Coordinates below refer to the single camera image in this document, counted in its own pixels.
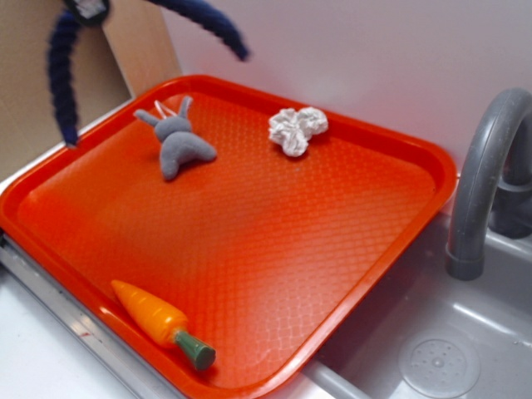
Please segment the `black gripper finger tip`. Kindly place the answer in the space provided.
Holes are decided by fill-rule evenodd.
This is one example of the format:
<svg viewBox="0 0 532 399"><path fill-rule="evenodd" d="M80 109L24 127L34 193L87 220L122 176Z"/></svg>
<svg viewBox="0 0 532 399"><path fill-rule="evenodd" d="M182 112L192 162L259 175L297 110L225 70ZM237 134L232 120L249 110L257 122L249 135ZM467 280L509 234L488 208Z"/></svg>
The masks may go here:
<svg viewBox="0 0 532 399"><path fill-rule="evenodd" d="M63 0L74 19L84 27L99 27L109 16L109 0Z"/></svg>

